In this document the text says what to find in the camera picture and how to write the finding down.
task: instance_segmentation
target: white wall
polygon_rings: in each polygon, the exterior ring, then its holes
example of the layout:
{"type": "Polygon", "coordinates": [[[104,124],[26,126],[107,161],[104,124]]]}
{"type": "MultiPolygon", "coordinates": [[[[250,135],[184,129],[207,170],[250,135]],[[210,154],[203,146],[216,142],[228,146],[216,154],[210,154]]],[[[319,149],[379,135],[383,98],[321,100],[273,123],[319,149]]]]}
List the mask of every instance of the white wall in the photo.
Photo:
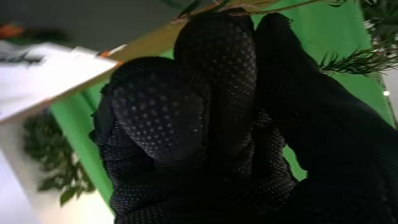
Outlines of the white wall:
{"type": "Polygon", "coordinates": [[[40,224],[29,198],[0,149],[0,223],[40,224]]]}
{"type": "Polygon", "coordinates": [[[390,91],[390,100],[395,110],[395,117],[398,118],[398,70],[388,71],[385,78],[385,84],[390,91]]]}
{"type": "Polygon", "coordinates": [[[33,205],[35,213],[43,224],[111,224],[115,223],[115,216],[109,206],[104,202],[100,193],[83,195],[81,199],[68,202],[65,207],[59,206],[59,193],[38,193],[38,183],[42,179],[42,172],[38,164],[27,158],[22,146],[22,122],[0,126],[0,147],[4,155],[13,167],[13,171],[20,180],[22,189],[27,200],[33,205]]]}

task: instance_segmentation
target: green backdrop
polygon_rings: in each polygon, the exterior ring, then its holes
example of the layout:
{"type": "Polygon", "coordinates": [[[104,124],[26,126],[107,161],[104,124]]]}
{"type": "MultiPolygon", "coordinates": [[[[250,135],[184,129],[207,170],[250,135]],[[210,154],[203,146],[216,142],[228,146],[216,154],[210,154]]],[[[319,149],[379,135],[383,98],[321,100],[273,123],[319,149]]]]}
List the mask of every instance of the green backdrop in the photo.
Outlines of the green backdrop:
{"type": "MultiPolygon", "coordinates": [[[[289,6],[299,2],[303,1],[282,0],[273,8],[289,6]]],[[[287,11],[285,15],[294,19],[294,29],[303,40],[305,48],[319,60],[328,53],[337,52],[345,56],[354,50],[370,47],[361,9],[356,3],[347,3],[340,8],[331,7],[326,3],[317,3],[287,11]]],[[[262,16],[255,16],[253,19],[258,23],[262,16]]],[[[166,52],[164,56],[171,57],[173,52],[166,52]]],[[[393,124],[388,99],[383,95],[385,88],[379,85],[377,79],[353,75],[337,75],[335,78],[393,124]]],[[[74,95],[65,101],[58,102],[52,106],[52,111],[95,185],[109,202],[113,185],[102,167],[99,149],[88,138],[90,131],[93,130],[91,114],[100,102],[102,86],[104,83],[81,94],[74,95]]],[[[301,170],[290,149],[287,150],[287,157],[292,162],[296,175],[303,179],[306,172],[301,170]]]]}

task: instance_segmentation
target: white paper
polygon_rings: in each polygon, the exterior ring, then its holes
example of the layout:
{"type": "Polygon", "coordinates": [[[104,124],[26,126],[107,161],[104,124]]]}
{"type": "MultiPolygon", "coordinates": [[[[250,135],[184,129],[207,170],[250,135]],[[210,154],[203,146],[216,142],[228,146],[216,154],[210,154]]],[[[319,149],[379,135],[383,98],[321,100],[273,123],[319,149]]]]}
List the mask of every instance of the white paper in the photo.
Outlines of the white paper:
{"type": "Polygon", "coordinates": [[[40,64],[0,63],[0,122],[43,101],[54,99],[116,66],[97,52],[45,43],[29,49],[40,64]]]}

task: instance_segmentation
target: twig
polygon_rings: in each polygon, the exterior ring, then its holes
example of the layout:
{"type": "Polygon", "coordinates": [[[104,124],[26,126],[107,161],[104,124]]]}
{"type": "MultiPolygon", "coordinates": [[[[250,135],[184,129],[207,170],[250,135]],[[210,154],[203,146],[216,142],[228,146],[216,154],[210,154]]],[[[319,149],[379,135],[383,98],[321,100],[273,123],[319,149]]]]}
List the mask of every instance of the twig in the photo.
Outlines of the twig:
{"type": "Polygon", "coordinates": [[[290,9],[294,9],[298,7],[303,7],[305,5],[310,5],[310,4],[317,3],[317,2],[322,2],[322,0],[310,0],[308,2],[303,2],[303,3],[296,4],[296,5],[290,5],[290,6],[283,7],[283,8],[280,8],[280,9],[257,11],[257,12],[239,12],[239,13],[232,13],[232,15],[234,16],[250,16],[250,15],[258,15],[258,14],[271,14],[271,13],[282,12],[285,10],[290,10],[290,9]]]}

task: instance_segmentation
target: glove finger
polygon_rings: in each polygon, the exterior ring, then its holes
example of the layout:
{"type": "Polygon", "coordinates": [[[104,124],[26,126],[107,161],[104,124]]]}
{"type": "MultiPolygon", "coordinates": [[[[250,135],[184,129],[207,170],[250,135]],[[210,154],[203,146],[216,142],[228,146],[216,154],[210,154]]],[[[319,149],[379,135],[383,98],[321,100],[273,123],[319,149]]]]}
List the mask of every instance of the glove finger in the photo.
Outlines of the glove finger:
{"type": "Polygon", "coordinates": [[[100,148],[107,174],[115,187],[118,187],[132,176],[154,170],[154,160],[122,129],[107,86],[102,93],[100,107],[93,114],[95,131],[91,132],[91,140],[100,148]]]}
{"type": "Polygon", "coordinates": [[[230,16],[234,11],[194,18],[180,33],[175,58],[212,87],[210,169],[250,176],[257,52],[253,21],[230,16]]]}
{"type": "Polygon", "coordinates": [[[210,92],[200,79],[166,58],[131,61],[111,79],[123,129],[157,167],[180,171],[207,160],[210,92]]]}

